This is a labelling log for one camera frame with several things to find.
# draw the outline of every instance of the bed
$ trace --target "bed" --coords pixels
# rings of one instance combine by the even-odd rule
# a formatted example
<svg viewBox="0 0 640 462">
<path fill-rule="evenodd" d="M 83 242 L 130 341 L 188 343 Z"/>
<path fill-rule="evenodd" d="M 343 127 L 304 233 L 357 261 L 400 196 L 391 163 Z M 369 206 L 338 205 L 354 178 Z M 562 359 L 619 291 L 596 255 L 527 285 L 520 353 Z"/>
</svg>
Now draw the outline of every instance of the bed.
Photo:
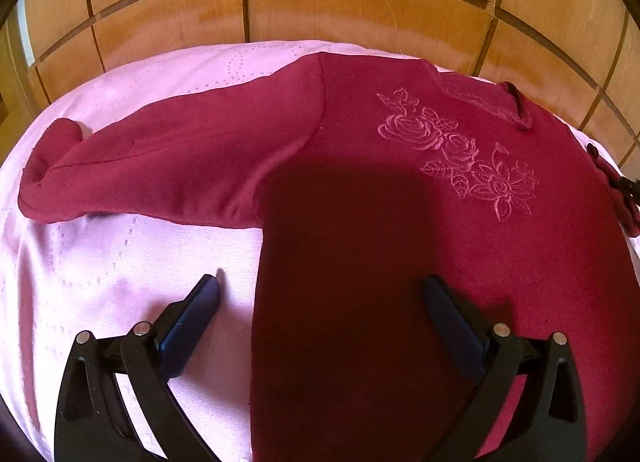
<svg viewBox="0 0 640 462">
<path fill-rule="evenodd" d="M 95 132 L 156 100 L 244 83 L 312 52 L 388 55 L 349 44 L 263 42 L 184 49 L 124 65 L 48 107 L 0 169 L 0 394 L 30 442 L 52 460 L 54 416 L 69 345 L 86 328 L 97 337 L 153 321 L 203 273 L 223 273 L 225 298 L 185 375 L 171 382 L 187 416 L 221 460 L 251 459 L 249 429 L 252 308 L 262 233 L 173 223 L 137 215 L 92 214 L 41 225 L 17 208 L 22 167 L 44 129 L 70 117 Z M 408 59 L 404 55 L 391 55 Z M 583 146 L 593 143 L 572 128 Z M 640 243 L 627 239 L 636 267 Z M 146 448 L 161 450 L 118 380 Z"/>
</svg>

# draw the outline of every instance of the white strip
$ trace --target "white strip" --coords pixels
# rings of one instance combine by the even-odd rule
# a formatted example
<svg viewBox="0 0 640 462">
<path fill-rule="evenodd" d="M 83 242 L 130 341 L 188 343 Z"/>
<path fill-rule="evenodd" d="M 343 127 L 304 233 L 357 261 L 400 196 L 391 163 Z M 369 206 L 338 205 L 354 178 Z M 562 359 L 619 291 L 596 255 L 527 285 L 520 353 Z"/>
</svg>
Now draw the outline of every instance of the white strip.
<svg viewBox="0 0 640 462">
<path fill-rule="evenodd" d="M 31 67 L 36 59 L 33 57 L 33 49 L 31 48 L 31 38 L 29 38 L 29 29 L 27 28 L 27 11 L 24 8 L 24 0 L 18 0 L 18 28 L 20 29 L 20 39 L 22 41 L 22 50 L 27 60 L 27 67 Z"/>
</svg>

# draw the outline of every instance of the pink bedsheet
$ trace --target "pink bedsheet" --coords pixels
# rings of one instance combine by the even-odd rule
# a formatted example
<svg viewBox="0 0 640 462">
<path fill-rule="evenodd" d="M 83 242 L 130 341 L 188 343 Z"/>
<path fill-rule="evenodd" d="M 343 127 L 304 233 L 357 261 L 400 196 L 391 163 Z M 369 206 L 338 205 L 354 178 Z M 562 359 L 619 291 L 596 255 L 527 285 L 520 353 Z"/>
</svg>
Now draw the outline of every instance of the pink bedsheet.
<svg viewBox="0 0 640 462">
<path fill-rule="evenodd" d="M 76 333 L 124 334 L 182 299 L 202 274 L 219 269 L 225 275 L 222 307 L 186 373 L 170 386 L 221 460 L 251 459 L 250 338 L 262 233 L 135 215 L 34 223 L 18 211 L 16 198 L 22 167 L 37 139 L 59 117 L 97 131 L 156 100 L 244 83 L 318 51 L 389 56 L 316 41 L 209 46 L 155 56 L 112 70 L 53 103 L 0 168 L 0 394 L 47 460 L 53 460 L 58 390 Z M 594 143 L 572 131 L 584 146 Z M 628 243 L 637 275 L 634 248 L 640 241 Z M 127 378 L 119 381 L 143 444 L 162 454 Z"/>
</svg>

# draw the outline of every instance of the floral embroidery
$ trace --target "floral embroidery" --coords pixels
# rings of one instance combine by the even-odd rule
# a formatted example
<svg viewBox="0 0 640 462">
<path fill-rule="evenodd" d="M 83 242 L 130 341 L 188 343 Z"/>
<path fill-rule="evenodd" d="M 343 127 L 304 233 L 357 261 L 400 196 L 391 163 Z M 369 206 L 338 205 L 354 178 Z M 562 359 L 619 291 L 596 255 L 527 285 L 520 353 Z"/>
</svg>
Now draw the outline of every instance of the floral embroidery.
<svg viewBox="0 0 640 462">
<path fill-rule="evenodd" d="M 505 222 L 512 208 L 531 215 L 528 200 L 538 181 L 527 163 L 506 164 L 509 150 L 495 144 L 491 163 L 478 159 L 475 139 L 455 132 L 458 122 L 443 119 L 427 107 L 418 111 L 418 100 L 411 99 L 404 88 L 394 92 L 394 99 L 377 94 L 392 114 L 378 127 L 385 139 L 407 143 L 416 150 L 439 150 L 441 159 L 427 162 L 423 173 L 437 179 L 449 179 L 451 187 L 463 199 L 467 195 L 494 203 L 498 221 Z"/>
</svg>

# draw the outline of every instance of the wooden headboard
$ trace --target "wooden headboard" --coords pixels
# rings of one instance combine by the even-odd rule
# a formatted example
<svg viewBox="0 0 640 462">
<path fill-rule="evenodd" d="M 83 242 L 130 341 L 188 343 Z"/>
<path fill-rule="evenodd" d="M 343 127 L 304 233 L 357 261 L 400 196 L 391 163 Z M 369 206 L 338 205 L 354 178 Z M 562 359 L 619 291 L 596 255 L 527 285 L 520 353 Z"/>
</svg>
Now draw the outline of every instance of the wooden headboard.
<svg viewBox="0 0 640 462">
<path fill-rule="evenodd" d="M 24 13 L 35 62 L 23 83 L 39 109 L 174 49 L 351 42 L 512 81 L 640 177 L 640 30 L 622 0 L 25 0 Z"/>
</svg>

